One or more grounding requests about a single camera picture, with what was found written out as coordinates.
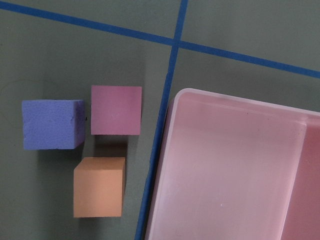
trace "gray surface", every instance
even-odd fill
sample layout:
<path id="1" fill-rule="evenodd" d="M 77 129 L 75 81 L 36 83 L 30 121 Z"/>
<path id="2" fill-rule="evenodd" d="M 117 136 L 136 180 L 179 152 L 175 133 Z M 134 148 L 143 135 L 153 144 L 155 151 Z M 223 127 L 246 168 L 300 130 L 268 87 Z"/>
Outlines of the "gray surface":
<path id="1" fill-rule="evenodd" d="M 30 7 L 172 37 L 179 1 L 25 1 Z M 317 0 L 190 1 L 182 38 L 319 70 Z M 170 47 L 0 10 L 0 239 L 133 239 Z M 91 85 L 142 86 L 140 136 L 90 135 Z M 320 80 L 179 50 L 170 98 L 183 88 L 320 111 Z M 84 99 L 86 142 L 23 150 L 21 101 Z M 127 156 L 121 218 L 73 218 L 73 169 Z"/>

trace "pink tray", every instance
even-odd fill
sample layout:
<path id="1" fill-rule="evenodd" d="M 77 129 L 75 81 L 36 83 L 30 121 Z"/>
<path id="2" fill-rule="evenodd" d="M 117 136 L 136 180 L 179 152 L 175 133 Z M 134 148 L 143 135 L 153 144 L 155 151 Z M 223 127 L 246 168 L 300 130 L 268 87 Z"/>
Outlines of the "pink tray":
<path id="1" fill-rule="evenodd" d="M 319 240 L 320 113 L 183 89 L 148 240 Z"/>

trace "blue-purple block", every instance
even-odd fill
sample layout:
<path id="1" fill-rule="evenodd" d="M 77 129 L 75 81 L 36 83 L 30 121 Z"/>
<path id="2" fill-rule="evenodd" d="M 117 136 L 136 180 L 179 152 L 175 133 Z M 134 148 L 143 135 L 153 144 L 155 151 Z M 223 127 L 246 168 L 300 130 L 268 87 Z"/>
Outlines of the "blue-purple block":
<path id="1" fill-rule="evenodd" d="M 75 149 L 85 141 L 83 100 L 22 101 L 26 150 Z"/>

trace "pink cube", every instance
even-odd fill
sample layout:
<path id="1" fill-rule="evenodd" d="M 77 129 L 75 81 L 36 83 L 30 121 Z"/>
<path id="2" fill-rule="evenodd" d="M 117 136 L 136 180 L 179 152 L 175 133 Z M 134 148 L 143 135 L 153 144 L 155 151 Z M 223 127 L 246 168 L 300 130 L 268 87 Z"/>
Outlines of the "pink cube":
<path id="1" fill-rule="evenodd" d="M 91 88 L 92 135 L 140 135 L 142 87 Z"/>

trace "foam block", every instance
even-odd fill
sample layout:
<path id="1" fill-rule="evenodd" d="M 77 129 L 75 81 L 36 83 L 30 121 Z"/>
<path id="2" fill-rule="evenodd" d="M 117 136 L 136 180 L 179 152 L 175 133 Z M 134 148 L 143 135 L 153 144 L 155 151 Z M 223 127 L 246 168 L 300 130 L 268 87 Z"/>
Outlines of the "foam block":
<path id="1" fill-rule="evenodd" d="M 85 141 L 83 100 L 22 101 L 24 149 L 74 149 Z"/>
<path id="2" fill-rule="evenodd" d="M 85 157 L 74 169 L 75 218 L 120 217 L 124 194 L 124 157 Z"/>
<path id="3" fill-rule="evenodd" d="M 142 88 L 100 86 L 91 88 L 92 135 L 139 135 Z"/>

